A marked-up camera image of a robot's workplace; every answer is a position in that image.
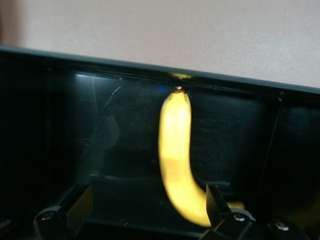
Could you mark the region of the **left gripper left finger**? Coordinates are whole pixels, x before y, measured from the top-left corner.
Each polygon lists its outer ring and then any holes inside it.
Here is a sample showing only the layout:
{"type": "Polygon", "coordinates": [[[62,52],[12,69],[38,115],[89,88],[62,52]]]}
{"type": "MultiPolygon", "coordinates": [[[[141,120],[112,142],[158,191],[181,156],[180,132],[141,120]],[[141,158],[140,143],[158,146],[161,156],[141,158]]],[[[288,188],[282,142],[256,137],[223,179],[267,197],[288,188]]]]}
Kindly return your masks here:
{"type": "Polygon", "coordinates": [[[33,220],[37,240],[75,240],[94,208],[91,184],[76,184],[33,220]]]}

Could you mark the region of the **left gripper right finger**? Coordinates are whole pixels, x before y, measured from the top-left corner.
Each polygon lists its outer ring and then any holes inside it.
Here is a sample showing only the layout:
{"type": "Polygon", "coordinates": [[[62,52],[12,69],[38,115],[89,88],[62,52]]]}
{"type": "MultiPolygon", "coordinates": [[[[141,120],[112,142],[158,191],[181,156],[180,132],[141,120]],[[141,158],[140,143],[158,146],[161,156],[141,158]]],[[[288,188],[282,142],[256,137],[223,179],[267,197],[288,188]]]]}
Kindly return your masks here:
{"type": "Polygon", "coordinates": [[[206,187],[206,211],[211,223],[200,240],[308,240],[297,225],[272,219],[262,225],[250,212],[229,207],[217,186],[206,187]]]}

